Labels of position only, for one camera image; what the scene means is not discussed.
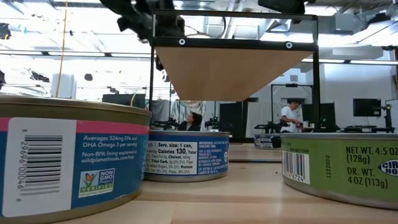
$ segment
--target non-gmo verified logo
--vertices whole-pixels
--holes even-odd
[[[79,198],[113,191],[114,169],[84,171],[80,174]]]
[[[398,159],[383,162],[379,165],[379,169],[385,174],[398,177]]]

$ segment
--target white shirt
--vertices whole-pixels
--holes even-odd
[[[292,111],[289,106],[285,106],[284,108],[281,109],[280,111],[280,117],[282,118],[283,116],[286,116],[287,119],[297,119],[299,120],[299,114],[295,113],[295,111]],[[282,127],[280,131],[290,131],[291,133],[297,133],[299,131],[298,128],[296,128],[296,124],[293,122],[287,122],[289,125],[288,127]]]

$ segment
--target black metal frame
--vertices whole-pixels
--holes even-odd
[[[236,39],[195,39],[180,37],[160,37],[155,35],[157,16],[213,16],[213,17],[243,17],[258,19],[295,19],[303,21],[314,21],[312,30],[312,43],[296,42],[273,42],[262,40],[236,40]],[[319,47],[318,47],[318,16],[301,14],[275,14],[257,12],[231,12],[231,11],[190,11],[190,10],[168,10],[156,9],[152,15],[152,38],[150,40],[150,88],[149,88],[149,110],[152,111],[155,47],[206,47],[206,48],[229,48],[229,49],[267,49],[267,50],[291,50],[313,52],[313,97],[315,122],[314,132],[320,130],[320,70],[319,70]]]
[[[311,88],[312,101],[314,102],[314,101],[318,100],[317,96],[314,94],[314,86],[313,85],[271,84],[271,120],[272,120],[272,122],[274,122],[274,86],[285,86],[286,88],[298,88],[300,86],[302,86],[302,87],[310,87]],[[318,130],[316,128],[317,122],[319,123],[319,129]],[[315,125],[314,132],[320,132],[320,122],[321,122],[321,118],[320,118],[320,114],[318,114],[318,119],[316,119],[315,122],[314,122],[314,125]]]

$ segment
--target can label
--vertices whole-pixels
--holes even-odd
[[[398,141],[282,138],[283,175],[303,185],[397,201]]]
[[[145,173],[174,176],[228,170],[228,137],[150,135]]]
[[[0,118],[0,216],[94,205],[140,189],[149,127]]]

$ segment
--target nutrition facts label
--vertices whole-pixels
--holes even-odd
[[[146,173],[166,175],[196,175],[198,143],[149,141]]]

